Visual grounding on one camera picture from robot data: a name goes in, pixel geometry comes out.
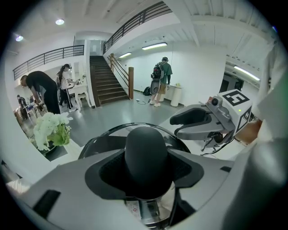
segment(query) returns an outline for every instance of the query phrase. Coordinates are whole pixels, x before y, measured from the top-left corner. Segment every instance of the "staircase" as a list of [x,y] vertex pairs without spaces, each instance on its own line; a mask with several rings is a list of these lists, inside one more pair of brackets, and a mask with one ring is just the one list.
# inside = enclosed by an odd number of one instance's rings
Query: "staircase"
[[91,66],[92,90],[94,95],[97,91],[100,105],[129,99],[103,56],[90,56]]

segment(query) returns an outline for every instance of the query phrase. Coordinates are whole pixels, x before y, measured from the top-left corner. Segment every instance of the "metal railing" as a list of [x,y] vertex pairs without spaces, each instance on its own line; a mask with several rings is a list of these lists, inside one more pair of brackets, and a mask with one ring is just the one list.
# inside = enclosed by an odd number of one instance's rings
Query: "metal railing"
[[139,14],[135,15],[129,21],[127,21],[123,26],[118,29],[111,38],[106,42],[104,46],[104,53],[110,49],[110,47],[115,44],[120,38],[122,38],[125,34],[140,26],[144,22],[147,22],[153,18],[159,17],[166,13],[171,13],[172,10],[164,3],[158,2],[147,9],[143,10]]
[[133,99],[134,97],[134,68],[129,67],[128,68],[128,73],[127,71],[123,68],[123,66],[117,61],[114,57],[114,54],[110,54],[108,57],[108,60],[110,61],[110,68],[112,72],[115,69],[122,80],[125,82],[125,84],[128,87],[128,97],[130,99]]
[[84,45],[74,45],[51,50],[49,52],[40,54],[13,69],[14,79],[16,80],[25,73],[39,66],[45,65],[46,63],[62,58],[81,56],[81,55],[84,55]]

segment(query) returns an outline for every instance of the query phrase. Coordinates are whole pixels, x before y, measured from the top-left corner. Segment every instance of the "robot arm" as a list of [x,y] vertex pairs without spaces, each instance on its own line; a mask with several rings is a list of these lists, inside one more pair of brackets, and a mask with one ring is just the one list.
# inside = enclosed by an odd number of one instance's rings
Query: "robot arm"
[[178,111],[170,118],[170,124],[182,125],[174,132],[180,139],[204,141],[208,148],[219,147],[245,127],[251,107],[249,98],[235,89],[219,93],[204,105],[190,105]]

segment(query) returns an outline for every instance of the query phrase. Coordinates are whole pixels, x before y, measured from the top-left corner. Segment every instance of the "green shirt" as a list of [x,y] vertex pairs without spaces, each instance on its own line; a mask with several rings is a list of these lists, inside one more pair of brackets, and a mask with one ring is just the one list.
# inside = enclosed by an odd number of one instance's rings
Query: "green shirt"
[[164,64],[162,65],[162,67],[163,67],[163,70],[164,70],[164,76],[163,76],[163,78],[162,78],[160,81],[161,81],[161,83],[163,83],[163,84],[167,84],[167,76],[173,74],[173,73],[172,73],[172,69],[171,69],[170,64],[168,64],[167,62],[164,63]]

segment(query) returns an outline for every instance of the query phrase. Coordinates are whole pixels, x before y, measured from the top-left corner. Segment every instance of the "shorts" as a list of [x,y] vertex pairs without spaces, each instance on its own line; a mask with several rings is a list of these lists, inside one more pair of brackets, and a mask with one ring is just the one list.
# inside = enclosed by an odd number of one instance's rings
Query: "shorts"
[[166,84],[160,83],[158,94],[166,94]]

